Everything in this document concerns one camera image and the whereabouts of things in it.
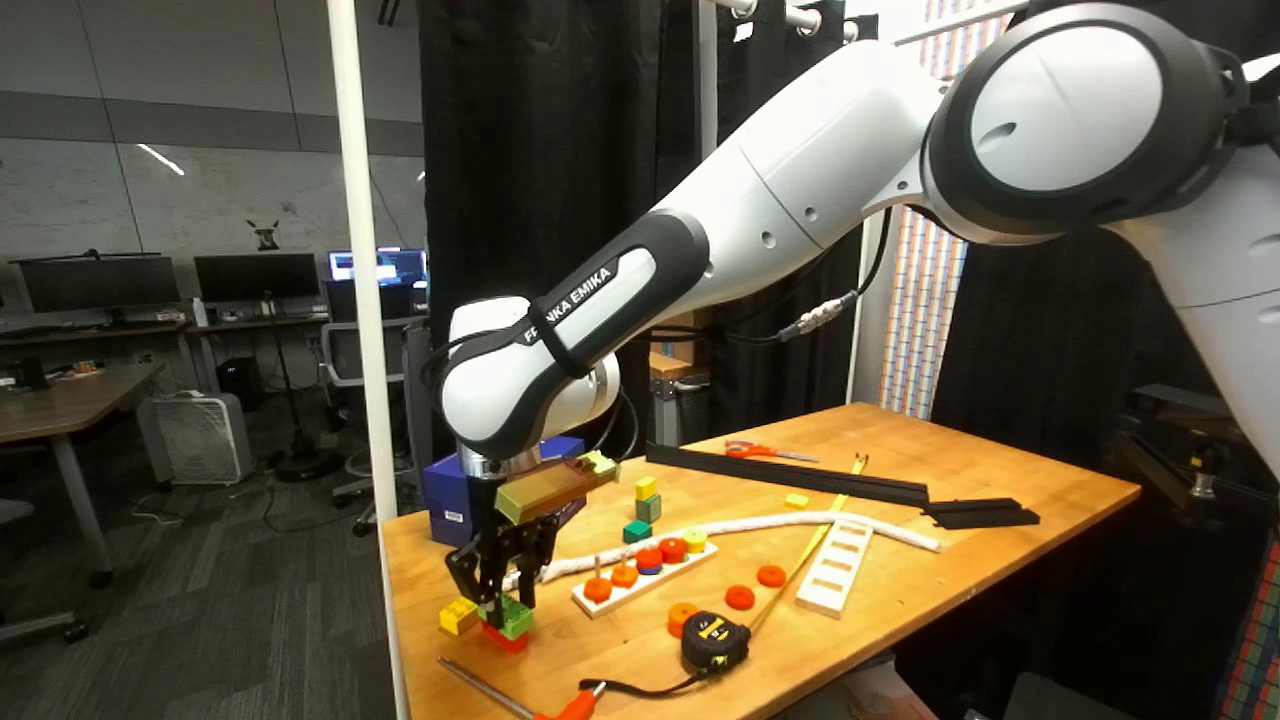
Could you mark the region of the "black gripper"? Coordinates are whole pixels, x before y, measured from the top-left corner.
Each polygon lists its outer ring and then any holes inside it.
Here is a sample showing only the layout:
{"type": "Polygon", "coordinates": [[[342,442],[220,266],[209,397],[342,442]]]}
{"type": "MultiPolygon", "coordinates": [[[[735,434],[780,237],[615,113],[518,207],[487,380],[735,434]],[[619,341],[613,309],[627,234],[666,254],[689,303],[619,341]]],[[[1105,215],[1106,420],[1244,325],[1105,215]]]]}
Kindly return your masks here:
{"type": "Polygon", "coordinates": [[[554,516],[538,516],[529,523],[500,521],[483,529],[472,546],[453,547],[442,556],[442,568],[456,591],[472,602],[480,614],[487,614],[496,602],[496,578],[513,568],[515,602],[524,607],[536,607],[538,574],[554,551],[554,531],[559,531],[554,516]]]}

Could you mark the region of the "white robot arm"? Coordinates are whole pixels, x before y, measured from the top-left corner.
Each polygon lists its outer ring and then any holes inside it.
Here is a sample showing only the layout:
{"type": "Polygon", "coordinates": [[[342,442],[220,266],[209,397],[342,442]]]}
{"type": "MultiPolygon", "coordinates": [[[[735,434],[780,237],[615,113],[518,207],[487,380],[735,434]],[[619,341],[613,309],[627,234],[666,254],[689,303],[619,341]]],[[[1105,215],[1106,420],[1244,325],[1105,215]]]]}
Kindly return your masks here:
{"type": "Polygon", "coordinates": [[[554,289],[465,309],[442,424],[504,482],[615,400],[630,335],[753,295],[890,207],[989,247],[1127,239],[1280,471],[1276,102],[1236,52],[1131,5],[1043,9],[947,84],[876,40],[824,57],[554,289]]]}

